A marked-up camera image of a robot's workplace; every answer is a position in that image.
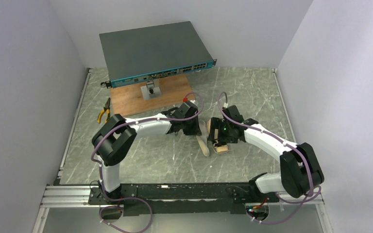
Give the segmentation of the beige umbrella case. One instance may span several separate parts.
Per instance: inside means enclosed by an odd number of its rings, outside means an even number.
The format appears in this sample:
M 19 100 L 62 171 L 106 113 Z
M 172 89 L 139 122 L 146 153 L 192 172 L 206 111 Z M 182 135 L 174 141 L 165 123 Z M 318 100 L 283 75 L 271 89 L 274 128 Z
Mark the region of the beige umbrella case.
M 196 138 L 197 138 L 197 141 L 198 141 L 198 144 L 200 146 L 200 149 L 203 153 L 203 155 L 205 157 L 209 157 L 210 156 L 210 151 L 209 151 L 209 147 L 208 147 L 208 130 L 206 128 L 206 123 L 204 120 L 199 120 L 198 121 L 198 124 L 199 124 L 199 129 L 201 131 L 201 135 L 197 135 Z

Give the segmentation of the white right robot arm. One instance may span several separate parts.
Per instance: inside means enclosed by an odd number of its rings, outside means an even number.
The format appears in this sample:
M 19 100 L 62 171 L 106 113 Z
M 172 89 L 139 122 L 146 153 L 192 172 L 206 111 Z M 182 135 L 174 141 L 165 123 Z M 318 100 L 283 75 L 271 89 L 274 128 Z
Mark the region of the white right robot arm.
M 279 162 L 277 173 L 261 173 L 249 180 L 249 193 L 262 194 L 286 192 L 293 198 L 308 194 L 324 182 L 324 174 L 309 143 L 287 141 L 249 118 L 244 119 L 237 107 L 222 108 L 222 117 L 212 117 L 206 128 L 208 139 L 215 147 L 249 143 Z

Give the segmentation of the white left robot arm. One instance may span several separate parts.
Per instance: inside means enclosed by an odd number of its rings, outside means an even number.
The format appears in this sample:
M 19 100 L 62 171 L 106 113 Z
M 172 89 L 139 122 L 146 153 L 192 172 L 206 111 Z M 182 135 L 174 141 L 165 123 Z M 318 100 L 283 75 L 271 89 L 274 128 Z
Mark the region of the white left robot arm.
M 182 131 L 184 135 L 201 135 L 199 109 L 191 101 L 150 117 L 124 118 L 115 114 L 93 136 L 91 160 L 100 167 L 100 183 L 104 191 L 116 198 L 121 191 L 120 163 L 127 156 L 133 142 L 153 135 Z

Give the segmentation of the wooden base board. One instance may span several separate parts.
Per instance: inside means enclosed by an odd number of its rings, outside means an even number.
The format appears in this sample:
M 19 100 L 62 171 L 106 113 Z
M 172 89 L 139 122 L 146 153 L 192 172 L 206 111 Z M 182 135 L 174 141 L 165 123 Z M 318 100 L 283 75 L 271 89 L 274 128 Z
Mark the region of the wooden base board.
M 111 109 L 115 114 L 128 117 L 183 102 L 188 93 L 192 92 L 185 74 L 159 80 L 161 96 L 145 100 L 142 89 L 146 83 L 136 83 L 110 90 Z

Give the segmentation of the grey metal stand bracket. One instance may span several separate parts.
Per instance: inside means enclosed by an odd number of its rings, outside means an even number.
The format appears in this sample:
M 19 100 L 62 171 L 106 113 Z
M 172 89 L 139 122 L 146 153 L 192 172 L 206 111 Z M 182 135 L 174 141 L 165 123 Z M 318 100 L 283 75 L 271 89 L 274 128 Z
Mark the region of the grey metal stand bracket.
M 162 96 L 159 80 L 147 81 L 144 86 L 141 86 L 141 91 L 144 100 Z

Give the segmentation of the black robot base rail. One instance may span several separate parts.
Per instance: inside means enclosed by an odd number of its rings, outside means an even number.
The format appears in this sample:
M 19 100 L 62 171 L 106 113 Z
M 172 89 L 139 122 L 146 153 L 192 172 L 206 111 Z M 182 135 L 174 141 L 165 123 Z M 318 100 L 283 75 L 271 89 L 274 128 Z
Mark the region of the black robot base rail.
M 249 183 L 123 183 L 119 191 L 104 197 L 100 185 L 91 185 L 89 205 L 117 205 L 124 216 L 154 214 L 244 214 L 245 206 L 278 203 L 274 193 L 263 194 Z

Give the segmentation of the yellow handled pliers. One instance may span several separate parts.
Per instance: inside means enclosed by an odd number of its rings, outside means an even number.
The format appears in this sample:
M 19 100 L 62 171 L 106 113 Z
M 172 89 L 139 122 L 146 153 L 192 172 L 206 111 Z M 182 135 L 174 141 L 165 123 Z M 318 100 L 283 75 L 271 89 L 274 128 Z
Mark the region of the yellow handled pliers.
M 105 123 L 108 122 L 108 120 L 110 119 L 110 103 L 111 103 L 111 98 L 108 98 L 103 109 L 100 111 L 100 113 L 98 114 L 98 117 L 97 117 L 97 123 L 101 123 L 101 119 L 102 119 L 102 116 L 104 114 L 106 114 L 106 119 L 105 119 Z

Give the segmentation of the grey network switch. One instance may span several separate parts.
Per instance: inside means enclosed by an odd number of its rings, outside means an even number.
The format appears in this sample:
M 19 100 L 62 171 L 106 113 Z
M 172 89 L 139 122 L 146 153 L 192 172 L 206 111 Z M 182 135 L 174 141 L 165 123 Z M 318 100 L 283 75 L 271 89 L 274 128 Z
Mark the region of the grey network switch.
M 153 81 L 212 68 L 210 55 L 190 21 L 99 35 L 109 80 L 106 88 Z

